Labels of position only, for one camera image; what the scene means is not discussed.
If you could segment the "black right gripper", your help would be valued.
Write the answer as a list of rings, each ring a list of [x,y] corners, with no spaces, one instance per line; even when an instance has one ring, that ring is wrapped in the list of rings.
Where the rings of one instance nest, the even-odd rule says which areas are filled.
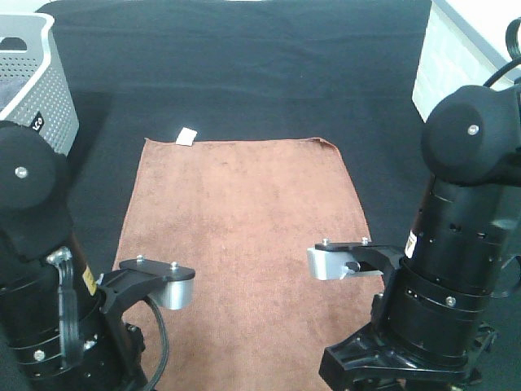
[[[482,381],[477,361],[497,337],[493,327],[481,323],[466,362],[448,367],[380,338],[368,323],[325,348],[318,374],[332,390],[467,390]]]

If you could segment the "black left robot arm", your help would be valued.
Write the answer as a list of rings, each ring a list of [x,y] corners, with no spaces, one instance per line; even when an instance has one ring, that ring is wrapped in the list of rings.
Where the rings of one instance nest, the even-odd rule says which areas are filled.
[[[1,327],[34,390],[142,390],[142,333],[111,309],[73,232],[66,157],[1,124]]]

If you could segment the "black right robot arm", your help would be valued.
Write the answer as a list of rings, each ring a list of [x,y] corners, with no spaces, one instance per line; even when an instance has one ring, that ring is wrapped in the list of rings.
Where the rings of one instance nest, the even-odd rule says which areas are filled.
[[[333,390],[445,390],[479,379],[497,331],[483,320],[520,223],[520,88],[463,86],[422,133],[431,178],[404,247],[334,243],[308,249],[320,280],[380,275],[370,321],[327,347]]]

